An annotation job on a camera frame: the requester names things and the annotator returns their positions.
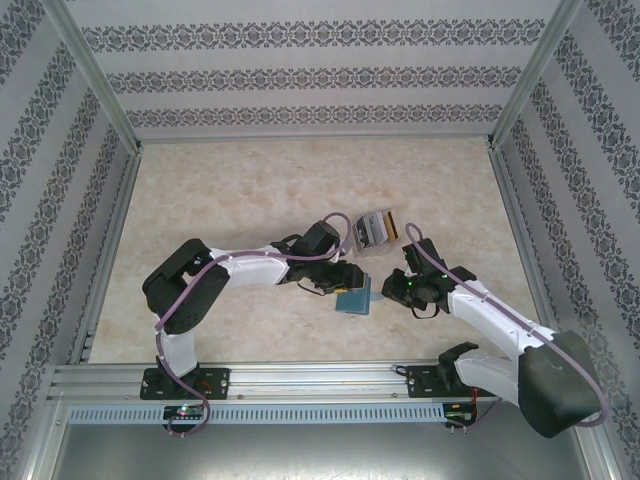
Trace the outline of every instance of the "blue object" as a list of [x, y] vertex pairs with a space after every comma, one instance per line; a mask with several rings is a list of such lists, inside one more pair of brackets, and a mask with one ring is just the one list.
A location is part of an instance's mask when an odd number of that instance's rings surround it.
[[365, 273], [364, 287], [357, 290], [338, 293], [336, 311], [342, 313], [354, 313], [356, 315], [369, 315], [369, 303], [371, 300], [371, 277]]

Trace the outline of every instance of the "perforated metal strip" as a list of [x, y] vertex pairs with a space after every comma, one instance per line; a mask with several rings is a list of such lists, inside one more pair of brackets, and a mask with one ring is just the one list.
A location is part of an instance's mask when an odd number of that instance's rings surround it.
[[[162, 423], [162, 405], [79, 405], [69, 417], [71, 425], [145, 425]], [[214, 405], [209, 423], [239, 424], [330, 424], [443, 422], [441, 403], [404, 405]], [[176, 424], [199, 423], [177, 420]]]

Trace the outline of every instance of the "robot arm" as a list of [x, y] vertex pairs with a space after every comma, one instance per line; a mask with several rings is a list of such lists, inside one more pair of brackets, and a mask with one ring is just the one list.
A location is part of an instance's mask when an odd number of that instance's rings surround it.
[[[430, 239], [418, 244], [446, 268]], [[485, 301], [490, 292], [465, 268], [455, 267], [450, 272], [480, 292], [481, 297], [427, 262], [414, 245], [403, 250], [409, 268], [406, 272], [394, 270], [384, 283], [383, 295], [420, 310], [435, 303], [446, 313], [473, 325], [507, 357], [494, 357], [469, 342], [448, 350], [440, 355], [438, 365], [440, 381], [447, 388], [464, 384], [502, 397], [518, 406], [529, 424], [545, 437], [553, 437], [600, 410], [600, 402], [586, 380], [548, 345], [532, 336], [531, 330], [556, 344], [596, 378], [587, 346], [579, 335], [540, 326], [491, 295], [493, 301], [528, 327], [523, 328]]]
[[162, 317], [187, 288], [185, 274], [193, 277], [222, 256], [231, 258], [210, 268], [185, 297], [160, 335], [167, 364], [183, 380], [198, 368], [194, 329], [204, 319], [224, 288], [256, 284], [280, 285], [308, 278], [326, 293], [362, 288], [364, 273], [357, 265], [338, 260], [296, 261], [270, 254], [311, 257], [336, 248], [340, 236], [325, 221], [315, 223], [303, 236], [291, 235], [256, 249], [256, 255], [233, 257], [234, 252], [209, 249], [200, 239], [191, 239], [176, 250], [143, 283], [149, 309]]

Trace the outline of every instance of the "marble surface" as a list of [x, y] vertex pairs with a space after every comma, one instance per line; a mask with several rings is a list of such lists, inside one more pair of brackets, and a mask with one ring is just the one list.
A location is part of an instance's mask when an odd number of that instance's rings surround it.
[[[91, 352], [92, 363], [153, 362], [144, 279], [185, 240], [262, 247], [303, 234], [327, 213], [394, 208], [418, 224], [449, 266], [464, 265], [535, 319], [522, 265], [483, 140], [317, 140], [155, 145], [145, 148]], [[341, 234], [340, 219], [333, 224]], [[379, 291], [401, 247], [357, 259]], [[491, 344], [446, 314], [416, 320], [382, 300], [368, 316], [334, 311], [335, 296], [295, 284], [225, 290], [198, 326], [201, 361], [433, 359], [472, 341]]]

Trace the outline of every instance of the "patterned wallpaper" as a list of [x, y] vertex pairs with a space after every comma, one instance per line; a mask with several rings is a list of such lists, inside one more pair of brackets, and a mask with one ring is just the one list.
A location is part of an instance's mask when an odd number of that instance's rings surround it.
[[488, 134], [557, 3], [67, 5], [146, 140]]
[[640, 15], [585, 2], [503, 147], [561, 328], [581, 332], [640, 477]]
[[129, 156], [37, 0], [0, 6], [0, 479], [66, 363]]

